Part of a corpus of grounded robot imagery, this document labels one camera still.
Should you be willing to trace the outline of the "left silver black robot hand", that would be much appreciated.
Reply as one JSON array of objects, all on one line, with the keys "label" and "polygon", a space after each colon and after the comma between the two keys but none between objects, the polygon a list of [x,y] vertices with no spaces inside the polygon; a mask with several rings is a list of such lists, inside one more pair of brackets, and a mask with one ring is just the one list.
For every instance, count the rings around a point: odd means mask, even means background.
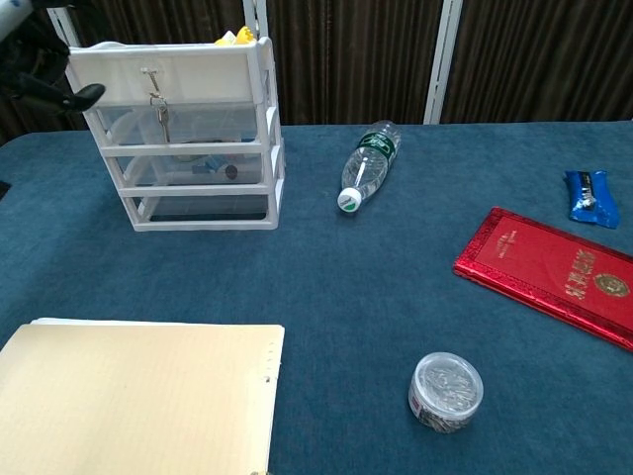
[{"label": "left silver black robot hand", "polygon": [[40,1],[1,3],[1,94],[57,115],[83,113],[107,88],[90,83],[68,92],[58,86],[70,49],[36,13],[49,6]]}]

